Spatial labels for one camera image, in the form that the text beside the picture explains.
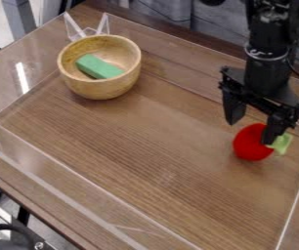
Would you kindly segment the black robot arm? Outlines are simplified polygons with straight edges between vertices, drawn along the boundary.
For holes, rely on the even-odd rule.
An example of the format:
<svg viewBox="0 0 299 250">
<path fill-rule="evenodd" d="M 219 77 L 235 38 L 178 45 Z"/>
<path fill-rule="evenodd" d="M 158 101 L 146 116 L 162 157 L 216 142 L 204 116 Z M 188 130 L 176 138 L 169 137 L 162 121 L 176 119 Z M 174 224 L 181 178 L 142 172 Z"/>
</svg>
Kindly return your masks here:
<svg viewBox="0 0 299 250">
<path fill-rule="evenodd" d="M 236 124 L 251 106 L 268 116 L 260 143 L 271 145 L 299 122 L 299 96 L 291 75 L 299 48 L 299 0 L 245 0 L 249 40 L 243 68 L 221 70 L 224 117 Z"/>
</svg>

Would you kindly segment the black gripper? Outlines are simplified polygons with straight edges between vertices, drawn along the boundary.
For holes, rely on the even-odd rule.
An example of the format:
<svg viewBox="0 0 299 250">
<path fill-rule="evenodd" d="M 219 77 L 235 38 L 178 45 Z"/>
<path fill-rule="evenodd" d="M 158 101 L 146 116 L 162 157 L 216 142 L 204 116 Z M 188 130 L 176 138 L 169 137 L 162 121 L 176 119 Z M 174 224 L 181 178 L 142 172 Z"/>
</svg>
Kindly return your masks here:
<svg viewBox="0 0 299 250">
<path fill-rule="evenodd" d="M 225 121 L 235 125 L 248 106 L 263 112 L 268 116 L 263 145 L 271 145 L 299 122 L 299 96 L 289 87 L 295 59 L 292 53 L 272 58 L 249 56 L 244 68 L 227 65 L 220 69 Z"/>
</svg>

